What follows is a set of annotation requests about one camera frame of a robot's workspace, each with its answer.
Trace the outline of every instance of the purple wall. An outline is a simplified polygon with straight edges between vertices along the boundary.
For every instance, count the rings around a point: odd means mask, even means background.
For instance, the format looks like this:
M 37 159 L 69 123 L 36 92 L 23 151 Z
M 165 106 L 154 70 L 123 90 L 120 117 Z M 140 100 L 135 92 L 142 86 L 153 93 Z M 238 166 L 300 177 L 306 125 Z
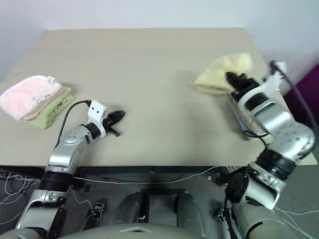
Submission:
M 315 65 L 297 84 L 298 89 L 319 122 L 319 65 Z M 296 121 L 310 125 L 303 106 L 294 91 L 290 90 L 284 99 Z

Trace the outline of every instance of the wire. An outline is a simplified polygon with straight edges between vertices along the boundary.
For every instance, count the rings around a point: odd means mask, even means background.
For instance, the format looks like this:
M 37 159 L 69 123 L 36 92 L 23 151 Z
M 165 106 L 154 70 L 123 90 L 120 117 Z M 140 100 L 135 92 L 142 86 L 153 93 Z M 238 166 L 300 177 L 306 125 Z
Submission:
M 92 216 L 94 216 L 94 215 L 95 215 L 95 214 L 91 214 L 91 215 L 89 215 L 89 216 L 86 218 L 85 222 L 84 222 L 83 225 L 81 226 L 80 231 L 83 231 L 83 229 L 84 229 L 85 225 L 87 224 L 88 220 L 89 220 Z
M 95 215 L 96 213 L 93 211 L 93 207 L 92 207 L 92 204 L 89 200 L 84 200 L 83 202 L 79 202 L 79 200 L 76 198 L 75 194 L 74 194 L 74 190 L 72 189 L 72 193 L 73 193 L 73 196 L 74 196 L 74 199 L 76 200 L 76 202 L 78 204 L 83 204 L 83 203 L 88 203 L 90 205 L 90 208 L 91 208 L 91 212 Z
M 231 239 L 237 239 L 237 236 L 234 232 L 234 229 L 233 229 L 233 226 L 231 224 L 231 220 L 230 220 L 230 216 L 229 216 L 229 212 L 227 210 L 227 196 L 225 197 L 225 200 L 224 200 L 224 213 L 225 213 L 225 218 L 226 218 L 226 222 L 228 224 L 228 228 L 229 228 L 229 234 L 230 234 L 230 238 Z
M 17 192 L 18 190 L 16 190 L 15 188 L 14 188 L 14 180 L 16 179 L 16 177 L 15 178 L 11 178 L 11 180 L 10 180 L 10 186 L 11 186 L 11 189 L 13 190 L 13 192 Z
M 9 192 L 7 191 L 7 189 L 6 189 L 6 185 L 7 185 L 7 183 L 8 183 L 8 179 L 9 179 L 10 175 L 11 175 L 11 173 L 10 173 L 9 176 L 6 178 L 6 181 L 5 181 L 5 184 L 4 184 L 4 191 L 5 191 L 5 193 L 7 193 L 8 195 L 15 195 L 15 194 L 20 193 L 20 192 L 23 190 L 23 188 L 24 188 L 24 186 L 25 186 L 25 182 L 26 182 L 26 177 L 24 178 L 23 186 L 21 187 L 21 189 L 20 189 L 18 192 L 9 193 Z
M 310 236 L 309 234 L 305 233 L 303 230 L 299 230 L 298 228 L 296 228 L 294 225 L 292 225 L 291 223 L 289 223 L 287 220 L 281 218 L 285 223 L 287 223 L 289 226 L 293 227 L 294 229 L 296 229 L 297 231 L 301 232 L 302 234 L 304 234 L 306 237 L 310 238 L 310 239 L 316 239 L 312 236 Z
M 253 133 L 252 131 L 249 131 L 249 130 L 243 130 L 244 133 L 248 133 L 250 134 L 249 137 L 251 138 L 263 138 L 263 137 L 266 137 L 268 134 L 262 134 L 262 135 L 257 135 L 256 133 Z
M 9 176 L 7 177 L 7 179 L 6 179 L 6 184 L 7 184 L 7 180 L 8 180 L 9 178 L 17 178 L 18 176 L 21 177 L 20 175 L 13 175 L 13 176 L 11 176 L 11 173 L 10 173 Z M 5 184 L 5 185 L 4 185 L 4 190 L 5 190 L 6 195 L 3 195 L 1 198 L 3 198 L 4 196 L 7 196 L 7 195 L 8 195 L 8 197 L 6 197 L 2 202 L 0 202 L 0 206 L 1 206 L 1 205 L 8 205 L 8 204 L 15 203 L 16 201 L 18 201 L 18 200 L 22 197 L 22 195 L 25 195 L 25 191 L 26 191 L 29 187 L 31 187 L 32 185 L 34 185 L 34 184 L 36 184 L 36 183 L 39 183 L 40 180 L 39 180 L 39 181 L 36 181 L 35 183 L 31 183 L 32 181 L 29 181 L 29 184 L 24 188 L 25 182 L 26 182 L 26 177 L 25 177 L 24 183 L 23 183 L 23 188 L 21 188 L 18 192 L 15 192 L 15 193 L 12 193 L 12 194 L 8 194 L 8 193 L 7 193 L 6 184 Z M 17 199 L 15 199 L 15 200 L 13 200 L 13 201 L 11 201 L 11 202 L 5 203 L 6 200 L 8 200 L 10 197 L 12 197 L 12 196 L 14 196 L 14 195 L 16 195 L 16 194 L 18 194 L 18 193 L 21 193 L 21 195 L 20 195 Z M 24 207 L 23 207 L 22 211 L 19 212 L 15 217 L 13 217 L 12 219 L 10 219 L 10 220 L 8 220 L 8 221 L 0 222 L 0 225 L 4 225 L 4 224 L 7 224 L 7 223 L 12 222 L 12 221 L 15 220 L 17 217 L 20 216 L 20 214 L 23 212 L 23 210 L 24 210 Z
M 319 210 L 307 211 L 307 212 L 303 212 L 303 213 L 293 213 L 293 212 L 284 211 L 284 210 L 282 210 L 282 211 L 285 212 L 285 213 L 293 214 L 293 215 L 305 215 L 305 214 L 308 214 L 308 213 L 319 213 Z
M 170 182 L 174 182 L 180 178 L 182 178 L 184 175 L 180 175 L 177 178 L 175 178 L 174 180 L 171 180 Z M 107 180 L 115 180 L 115 181 L 119 181 L 119 182 L 132 182 L 132 183 L 143 183 L 141 181 L 132 181 L 132 180 L 121 180 L 121 179 L 116 179 L 116 178 L 109 178 L 109 177 L 101 177 L 103 179 L 107 179 Z
M 15 177 L 15 179 L 17 179 L 17 180 L 24 180 L 24 178 L 22 178 L 20 175 L 17 175 L 17 176 Z M 26 181 L 40 181 L 40 179 L 27 178 Z
M 91 104 L 91 101 L 90 100 L 86 100 L 86 101 L 78 101 L 78 102 L 75 102 L 73 105 L 70 106 L 70 108 L 68 109 L 68 111 L 66 112 L 65 116 L 64 116 L 64 120 L 63 120 L 63 123 L 62 123 L 62 126 L 61 126 L 61 129 L 60 129 L 60 133 L 59 133 L 59 136 L 58 136 L 58 140 L 57 140 L 57 143 L 56 143 L 56 146 L 58 146 L 59 142 L 60 142 L 60 137 L 63 133 L 63 128 L 65 126 L 65 122 L 66 122 L 66 119 L 68 118 L 68 115 L 69 113 L 71 112 L 72 108 L 75 107 L 76 105 L 78 104 L 81 104 L 81 103 L 86 103 L 86 105 L 89 107 L 90 104 Z
M 197 173 L 197 174 L 193 174 L 189 177 L 186 177 L 186 178 L 182 178 L 182 179 L 178 179 L 178 180 L 174 180 L 174 181 L 169 181 L 169 182 L 123 182 L 123 183 L 118 183 L 118 182 L 107 182 L 107 181 L 98 181 L 98 180 L 92 180 L 92 179 L 86 179 L 86 178 L 79 178 L 79 177 L 74 177 L 75 179 L 82 179 L 84 181 L 90 181 L 90 182 L 95 182 L 95 183 L 109 183 L 109 184 L 168 184 L 168 183 L 177 183 L 177 182 L 180 182 L 180 181 L 184 181 L 186 179 L 189 179 L 189 178 L 192 178 L 192 177 L 195 177 L 195 176 L 199 176 L 199 175 L 202 175 L 210 170 L 212 170 L 213 168 L 217 168 L 218 166 L 214 166 L 214 167 L 211 167 L 201 173 Z
M 277 208 L 277 207 L 274 207 L 274 209 L 282 212 L 283 214 L 285 214 L 296 226 L 290 224 L 289 222 L 287 222 L 285 219 L 281 218 L 282 220 L 284 220 L 286 223 L 288 223 L 290 226 L 292 226 L 293 228 L 295 228 L 297 231 L 301 232 L 302 234 L 304 234 L 305 236 L 307 236 L 308 238 L 311 238 L 311 239 L 315 239 L 314 237 L 310 236 L 309 234 L 307 234 L 304 230 L 302 230 L 298 224 L 286 213 L 284 212 L 283 210 L 281 210 L 280 208 Z
M 301 92 L 299 91 L 298 87 L 295 86 L 291 80 L 287 77 L 287 75 L 276 65 L 276 61 L 270 61 L 269 63 L 270 65 L 270 68 L 272 70 L 272 72 L 276 72 L 278 71 L 283 79 L 288 83 L 288 85 L 291 87 L 291 89 L 295 92 L 297 98 L 299 99 L 300 103 L 303 105 L 305 111 L 306 111 L 306 114 L 308 116 L 308 119 L 312 125 L 312 129 L 315 133 L 315 135 L 318 135 L 318 127 L 317 127 L 317 122 L 316 122 L 316 118 L 314 117 L 314 114 L 312 113 L 310 107 L 308 106 L 306 100 L 304 99 L 304 97 L 302 96 Z
M 262 143 L 267 146 L 266 142 L 262 139 L 262 137 L 265 137 L 267 136 L 267 134 L 263 134 L 263 135 L 257 135 L 255 134 L 254 132 L 251 132 L 251 131 L 248 131 L 248 130 L 244 130 L 243 133 L 248 136 L 248 137 L 251 137 L 251 138 L 258 138 L 262 141 Z
M 233 170 L 231 169 L 231 167 L 230 166 L 225 166 L 226 168 L 227 168 L 227 170 L 231 173 L 231 172 L 233 172 Z
M 24 210 L 24 208 L 23 208 L 22 211 L 19 212 L 14 218 L 12 218 L 12 219 L 10 219 L 10 220 L 8 220 L 8 221 L 6 221 L 6 222 L 0 223 L 0 225 L 4 225 L 4 224 L 7 224 L 7 223 L 9 223 L 9 222 L 12 222 L 14 219 L 16 219 L 18 216 L 20 216 L 20 214 L 23 212 L 23 210 Z

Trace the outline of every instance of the green towel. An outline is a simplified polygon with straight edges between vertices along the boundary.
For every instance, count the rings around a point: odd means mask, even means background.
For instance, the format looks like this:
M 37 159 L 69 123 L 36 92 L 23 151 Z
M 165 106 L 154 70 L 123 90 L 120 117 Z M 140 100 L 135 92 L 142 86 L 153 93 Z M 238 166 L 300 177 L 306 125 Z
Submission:
M 42 129 L 50 127 L 55 117 L 75 99 L 74 96 L 70 95 L 70 92 L 70 88 L 64 88 L 64 91 L 42 110 L 36 118 L 26 122 Z

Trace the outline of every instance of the pink towel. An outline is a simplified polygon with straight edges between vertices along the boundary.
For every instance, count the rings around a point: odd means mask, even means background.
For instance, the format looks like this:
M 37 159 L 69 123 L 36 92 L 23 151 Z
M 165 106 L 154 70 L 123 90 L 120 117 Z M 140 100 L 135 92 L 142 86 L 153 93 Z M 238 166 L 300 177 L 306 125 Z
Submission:
M 0 96 L 0 107 L 16 120 L 30 120 L 62 92 L 54 78 L 31 76 L 6 90 Z

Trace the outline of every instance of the black cable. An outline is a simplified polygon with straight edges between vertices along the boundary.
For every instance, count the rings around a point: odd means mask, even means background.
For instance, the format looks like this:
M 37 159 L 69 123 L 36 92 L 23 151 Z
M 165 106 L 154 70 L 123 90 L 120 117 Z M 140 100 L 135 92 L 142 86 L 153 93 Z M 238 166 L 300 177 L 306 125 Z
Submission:
M 68 118 L 68 115 L 69 115 L 70 111 L 72 110 L 72 108 L 75 107 L 75 106 L 78 105 L 78 104 L 81 104 L 81 103 L 86 103 L 86 105 L 87 105 L 88 107 L 90 107 L 91 102 L 92 102 L 92 101 L 90 101 L 90 100 L 78 101 L 78 102 L 75 102 L 73 105 L 70 106 L 70 108 L 68 109 L 68 111 L 66 112 L 66 114 L 65 114 L 65 116 L 64 116 L 64 120 L 63 120 L 61 129 L 60 129 L 60 133 L 59 133 L 59 136 L 58 136 L 58 140 L 57 140 L 56 146 L 58 146 L 58 144 L 59 144 L 59 142 L 60 142 L 60 137 L 61 137 L 61 135 L 62 135 L 62 133 L 63 133 L 63 128 L 64 128 L 64 126 L 65 126 L 66 119 Z
M 12 189 L 13 193 L 16 193 L 16 192 L 18 192 L 19 190 L 16 190 L 16 189 L 14 189 L 14 187 L 13 187 L 13 180 L 14 180 L 14 179 L 15 179 L 15 177 L 11 178 L 11 180 L 10 180 L 10 186 L 11 186 L 11 189 Z
M 5 176 L 5 172 L 0 172 L 1 176 L 0 176 L 0 180 L 6 180 L 6 176 Z
M 228 199 L 227 199 L 227 197 L 225 197 L 225 200 L 224 200 L 224 214 L 225 214 L 226 222 L 228 224 L 230 238 L 231 239 L 238 239 L 236 234 L 235 234 L 235 232 L 234 232 L 233 226 L 231 224 L 229 212 L 227 210 L 227 201 L 228 201 Z
M 251 137 L 251 138 L 258 138 L 262 141 L 262 143 L 267 146 L 266 142 L 262 139 L 262 137 L 265 137 L 267 136 L 268 134 L 263 134 L 263 135 L 257 135 L 255 134 L 254 132 L 251 132 L 251 131 L 248 131 L 248 130 L 244 130 L 243 133 L 248 136 L 248 137 Z
M 298 87 L 295 86 L 291 80 L 289 80 L 289 78 L 287 77 L 287 75 L 276 65 L 276 61 L 271 61 L 269 63 L 270 68 L 272 73 L 275 73 L 276 71 L 278 71 L 283 79 L 288 83 L 288 85 L 291 87 L 291 89 L 295 92 L 297 98 L 299 99 L 300 103 L 302 104 L 302 106 L 304 107 L 308 120 L 310 121 L 310 124 L 312 125 L 311 128 L 315 133 L 315 136 L 318 136 L 318 126 L 317 126 L 317 122 L 316 122 L 316 118 L 314 117 L 314 114 L 312 113 L 311 109 L 309 108 L 307 102 L 305 101 L 304 97 L 302 96 L 301 92 L 299 91 Z

